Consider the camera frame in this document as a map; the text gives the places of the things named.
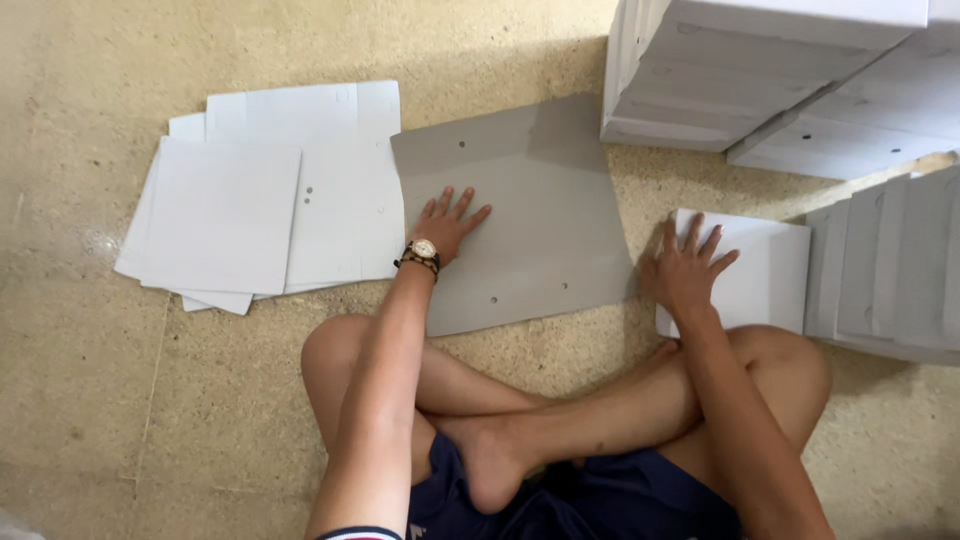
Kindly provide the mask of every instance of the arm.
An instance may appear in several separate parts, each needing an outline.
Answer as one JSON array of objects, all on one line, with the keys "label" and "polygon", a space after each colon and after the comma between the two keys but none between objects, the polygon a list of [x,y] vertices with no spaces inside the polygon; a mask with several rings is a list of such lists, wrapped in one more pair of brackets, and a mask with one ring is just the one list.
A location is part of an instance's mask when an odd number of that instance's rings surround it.
[{"label": "arm", "polygon": [[714,280],[739,254],[711,265],[722,230],[715,228],[698,249],[703,223],[699,214],[680,250],[676,226],[667,222],[662,254],[643,261],[643,289],[677,322],[715,459],[750,537],[833,538],[800,456],[734,355],[710,304]]},{"label": "arm", "polygon": [[[448,187],[438,203],[431,199],[411,231],[412,239],[430,240],[444,263],[491,212],[483,207],[460,222],[473,189],[447,211],[452,195]],[[382,527],[404,536],[414,400],[433,285],[429,268],[404,262],[376,314],[344,397],[337,446],[317,499],[318,530]]]}]

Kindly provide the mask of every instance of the hand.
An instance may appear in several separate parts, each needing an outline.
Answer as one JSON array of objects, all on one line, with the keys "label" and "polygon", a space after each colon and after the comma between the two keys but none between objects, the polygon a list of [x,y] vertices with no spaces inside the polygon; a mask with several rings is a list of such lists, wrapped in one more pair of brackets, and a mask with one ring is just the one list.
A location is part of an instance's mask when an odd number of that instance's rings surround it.
[{"label": "hand", "polygon": [[709,307],[713,282],[740,256],[733,250],[713,264],[710,259],[717,249],[723,227],[717,225],[707,242],[698,249],[704,215],[698,213],[690,225],[690,233],[681,251],[677,247],[677,225],[668,219],[663,226],[663,250],[656,258],[644,255],[640,270],[640,289],[677,317],[698,307]]},{"label": "hand", "polygon": [[453,187],[448,185],[440,197],[440,202],[433,199],[427,201],[420,219],[417,220],[417,225],[410,231],[411,240],[430,240],[433,247],[437,248],[444,266],[460,256],[460,242],[483,223],[493,210],[490,205],[486,205],[471,217],[460,221],[473,198],[473,188],[468,187],[460,197],[460,201],[451,209],[450,199],[452,198]]}]

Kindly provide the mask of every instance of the striped sleeve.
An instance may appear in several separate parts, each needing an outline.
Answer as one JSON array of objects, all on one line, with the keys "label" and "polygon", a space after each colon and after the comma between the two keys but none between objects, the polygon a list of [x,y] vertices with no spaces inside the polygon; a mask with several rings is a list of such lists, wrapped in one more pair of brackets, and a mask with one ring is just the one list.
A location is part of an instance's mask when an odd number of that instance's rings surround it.
[{"label": "striped sleeve", "polygon": [[317,540],[403,540],[383,527],[348,527],[332,530]]}]

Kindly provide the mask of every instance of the foot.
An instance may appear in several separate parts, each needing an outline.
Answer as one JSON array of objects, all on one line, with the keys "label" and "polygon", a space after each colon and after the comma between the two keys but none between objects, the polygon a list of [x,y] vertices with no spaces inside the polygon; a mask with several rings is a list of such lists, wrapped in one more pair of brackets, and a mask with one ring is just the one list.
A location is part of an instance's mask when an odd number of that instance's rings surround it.
[{"label": "foot", "polygon": [[527,466],[513,450],[503,416],[428,416],[460,451],[470,500],[477,511],[495,514],[519,491]]}]

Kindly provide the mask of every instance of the crossed legs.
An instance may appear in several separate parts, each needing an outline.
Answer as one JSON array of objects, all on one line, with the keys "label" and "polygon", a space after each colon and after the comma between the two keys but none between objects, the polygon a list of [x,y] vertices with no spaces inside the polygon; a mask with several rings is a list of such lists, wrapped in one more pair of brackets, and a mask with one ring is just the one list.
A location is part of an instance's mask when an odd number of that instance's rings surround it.
[{"label": "crossed legs", "polygon": [[[319,325],[301,356],[303,381],[324,443],[337,436],[340,404],[371,318],[341,315]],[[771,327],[728,332],[734,351],[780,427],[800,452],[827,403],[829,369],[807,339]],[[499,511],[541,464],[656,447],[721,496],[696,392],[676,345],[593,394],[551,400],[491,379],[437,349],[424,349],[413,436],[413,479],[431,473],[436,430],[457,445],[478,510]]]}]

